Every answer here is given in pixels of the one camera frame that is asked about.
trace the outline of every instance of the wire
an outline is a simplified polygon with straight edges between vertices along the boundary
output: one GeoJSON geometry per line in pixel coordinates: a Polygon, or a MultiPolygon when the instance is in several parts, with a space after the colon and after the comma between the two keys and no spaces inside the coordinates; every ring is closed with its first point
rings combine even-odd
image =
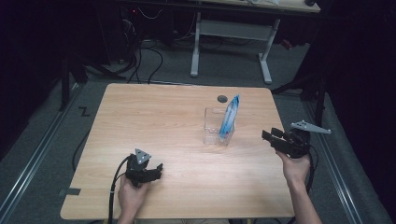
{"type": "MultiPolygon", "coordinates": [[[[112,71],[109,72],[110,74],[115,75],[115,76],[129,71],[130,69],[132,69],[135,66],[136,57],[134,56],[134,52],[138,48],[137,45],[140,44],[139,41],[136,40],[139,38],[139,33],[136,31],[134,24],[131,23],[127,19],[122,19],[121,21],[125,22],[128,25],[126,27],[126,29],[125,28],[123,29],[124,35],[126,38],[126,45],[127,45],[126,46],[127,47],[126,57],[130,57],[129,55],[131,55],[131,54],[132,54],[132,56],[131,56],[131,60],[128,62],[128,64],[125,67],[121,68],[120,70],[114,71],[114,72],[112,72],[112,71]]],[[[88,67],[85,67],[85,70],[88,73],[95,75],[95,76],[102,76],[104,74],[102,71],[99,71],[95,68],[94,68],[95,71],[91,70],[88,67]]]]}
{"type": "Polygon", "coordinates": [[[315,167],[314,167],[314,160],[312,158],[312,154],[308,152],[309,162],[311,163],[309,167],[309,177],[308,182],[306,183],[306,192],[309,194],[309,191],[312,188],[312,184],[314,182],[314,175],[315,175],[315,167]]]}
{"type": "Polygon", "coordinates": [[[139,69],[141,62],[142,62],[142,50],[141,50],[141,48],[139,47],[139,63],[138,63],[137,66],[134,68],[134,71],[132,72],[131,76],[128,78],[128,81],[127,81],[126,83],[130,83],[131,80],[132,80],[132,78],[134,77],[134,75],[136,75],[137,83],[141,84],[140,79],[139,79],[139,76],[138,76],[138,74],[137,74],[137,70],[139,69]]]}
{"type": "Polygon", "coordinates": [[[88,137],[88,134],[90,134],[90,131],[91,131],[91,129],[89,129],[89,130],[87,131],[87,133],[84,135],[84,137],[83,137],[83,138],[81,139],[81,141],[79,142],[77,148],[75,149],[75,152],[73,153],[72,167],[73,167],[73,171],[74,171],[74,172],[75,172],[76,169],[77,169],[77,166],[76,166],[76,155],[77,155],[78,149],[81,147],[81,145],[82,145],[82,143],[84,142],[84,140],[88,137]]]}
{"type": "Polygon", "coordinates": [[[317,168],[318,168],[318,164],[319,164],[319,154],[318,154],[318,151],[317,151],[317,149],[316,148],[314,148],[314,146],[312,146],[312,145],[310,145],[311,147],[312,147],[312,149],[314,149],[314,151],[315,151],[315,154],[317,155],[317,162],[316,162],[316,164],[315,164],[315,170],[317,170],[317,168]]]}
{"type": "Polygon", "coordinates": [[[157,68],[154,70],[154,72],[152,72],[151,73],[151,75],[149,75],[149,77],[148,77],[148,84],[150,83],[150,81],[151,81],[151,78],[152,78],[152,76],[154,76],[154,74],[161,68],[161,66],[163,65],[163,56],[161,55],[161,53],[160,52],[158,52],[157,50],[155,50],[155,49],[147,49],[147,50],[151,50],[151,51],[153,51],[153,52],[156,52],[158,55],[160,55],[160,57],[161,57],[161,62],[160,62],[160,64],[157,66],[157,68]]]}
{"type": "Polygon", "coordinates": [[[149,17],[149,16],[146,16],[146,14],[142,11],[142,9],[140,9],[140,7],[138,7],[138,9],[139,9],[139,11],[142,13],[142,15],[143,15],[144,17],[146,17],[147,19],[150,19],[150,20],[155,20],[155,19],[157,19],[157,18],[160,16],[160,13],[163,11],[163,9],[161,9],[161,10],[158,11],[157,16],[155,16],[155,17],[149,17]]]}
{"type": "Polygon", "coordinates": [[[114,174],[114,178],[113,178],[113,183],[111,184],[111,188],[110,188],[110,196],[108,199],[108,224],[112,224],[113,223],[113,203],[114,203],[114,190],[116,188],[116,182],[117,180],[120,178],[120,176],[122,175],[118,175],[120,172],[120,169],[122,167],[122,165],[128,161],[131,158],[131,156],[128,156],[127,158],[125,158],[119,168],[117,168],[117,172],[114,174]]]}
{"type": "Polygon", "coordinates": [[[188,35],[191,33],[192,27],[194,26],[196,15],[197,15],[197,13],[194,13],[194,17],[192,18],[192,22],[191,22],[191,26],[190,26],[189,31],[183,37],[181,37],[179,39],[175,39],[176,41],[182,40],[182,39],[185,39],[185,38],[190,38],[191,36],[193,36],[193,35],[190,35],[190,36],[188,36],[188,35]]]}

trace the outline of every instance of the person's hand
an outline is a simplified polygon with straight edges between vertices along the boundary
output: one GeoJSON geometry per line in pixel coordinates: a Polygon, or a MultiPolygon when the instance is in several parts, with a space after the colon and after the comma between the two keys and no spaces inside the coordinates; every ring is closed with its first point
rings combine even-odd
{"type": "Polygon", "coordinates": [[[283,175],[285,176],[288,185],[304,185],[310,166],[308,155],[305,155],[299,159],[292,159],[285,153],[277,150],[276,154],[283,161],[283,175]]]}
{"type": "Polygon", "coordinates": [[[125,175],[120,177],[119,201],[121,214],[119,224],[134,223],[134,217],[145,201],[148,189],[149,183],[144,183],[140,188],[136,188],[125,175]]]}

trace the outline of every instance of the table leg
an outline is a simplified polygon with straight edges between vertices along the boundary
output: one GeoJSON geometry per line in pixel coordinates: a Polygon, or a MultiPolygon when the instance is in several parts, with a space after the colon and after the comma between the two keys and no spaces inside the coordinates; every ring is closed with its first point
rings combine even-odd
{"type": "Polygon", "coordinates": [[[265,51],[264,51],[264,53],[259,54],[260,65],[262,66],[262,75],[264,76],[264,82],[266,84],[272,83],[271,74],[270,74],[270,71],[268,70],[267,57],[270,52],[271,46],[274,42],[274,38],[275,38],[277,27],[279,26],[279,23],[280,23],[280,19],[275,20],[274,25],[270,32],[270,36],[267,41],[267,45],[265,47],[265,51]]]}
{"type": "Polygon", "coordinates": [[[192,62],[191,62],[192,77],[198,76],[200,32],[201,32],[201,12],[197,12],[197,22],[195,28],[195,45],[194,45],[194,52],[192,53],[192,62]]]}

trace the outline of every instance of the black cable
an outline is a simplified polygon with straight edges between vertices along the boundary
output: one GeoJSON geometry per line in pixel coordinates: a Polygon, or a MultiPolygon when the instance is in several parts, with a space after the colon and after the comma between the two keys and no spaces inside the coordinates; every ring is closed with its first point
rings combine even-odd
{"type": "Polygon", "coordinates": [[[137,74],[137,70],[139,69],[141,62],[142,62],[142,50],[141,50],[141,48],[139,48],[139,63],[138,63],[137,66],[134,68],[134,71],[132,72],[131,76],[128,78],[127,83],[130,83],[130,82],[131,82],[131,80],[132,80],[132,78],[134,77],[134,75],[136,75],[137,83],[139,83],[139,84],[141,83],[141,82],[140,82],[140,79],[139,79],[139,76],[138,76],[138,74],[137,74]]]}
{"type": "Polygon", "coordinates": [[[314,160],[310,152],[308,152],[308,156],[309,156],[309,163],[311,165],[309,166],[309,177],[308,177],[308,182],[306,183],[306,192],[309,194],[309,191],[312,188],[312,184],[314,183],[315,167],[314,167],[314,160]]]}
{"type": "Polygon", "coordinates": [[[109,200],[108,200],[108,224],[112,224],[113,223],[113,203],[114,203],[114,190],[116,188],[116,182],[117,179],[120,178],[119,172],[120,169],[122,167],[122,165],[128,161],[130,159],[131,156],[125,158],[119,168],[117,168],[117,172],[114,174],[114,178],[113,178],[113,183],[111,184],[111,188],[110,188],[110,196],[109,196],[109,200]]]}
{"type": "Polygon", "coordinates": [[[318,164],[319,164],[319,154],[318,154],[318,151],[317,151],[317,149],[316,149],[316,148],[314,148],[314,146],[310,145],[310,147],[312,147],[312,148],[314,149],[314,151],[315,151],[315,154],[317,155],[317,162],[316,162],[316,164],[315,164],[315,170],[317,170],[317,168],[318,168],[318,164]]]}
{"type": "Polygon", "coordinates": [[[160,52],[158,52],[157,50],[155,50],[155,49],[147,49],[147,50],[151,50],[151,51],[153,51],[153,52],[156,52],[158,55],[160,55],[160,57],[161,57],[161,62],[160,62],[160,64],[157,66],[157,68],[154,70],[154,72],[152,72],[151,73],[151,75],[149,75],[149,77],[148,77],[148,84],[150,83],[150,81],[151,81],[151,78],[152,78],[152,76],[154,76],[154,74],[161,68],[161,66],[163,65],[163,56],[161,55],[161,53],[160,52]]]}
{"type": "Polygon", "coordinates": [[[74,171],[74,172],[75,172],[76,169],[77,169],[77,166],[76,166],[76,156],[77,156],[78,149],[81,147],[81,145],[82,145],[82,143],[84,142],[84,140],[88,137],[88,134],[90,134],[90,131],[91,131],[91,129],[89,129],[89,130],[87,131],[87,133],[84,135],[84,137],[83,137],[83,138],[81,139],[81,141],[79,142],[77,148],[75,149],[75,152],[73,153],[72,166],[73,166],[73,171],[74,171]]]}
{"type": "MultiPolygon", "coordinates": [[[[131,61],[129,61],[128,64],[125,67],[121,68],[120,70],[111,72],[111,73],[114,74],[114,75],[119,75],[119,74],[122,74],[124,72],[127,72],[127,71],[129,71],[130,69],[132,69],[135,66],[135,63],[136,63],[136,57],[133,55],[132,58],[131,58],[131,61]]],[[[98,73],[98,72],[92,71],[88,67],[85,67],[85,70],[88,73],[90,73],[92,75],[95,75],[95,76],[102,76],[103,75],[103,73],[98,73]]]]}

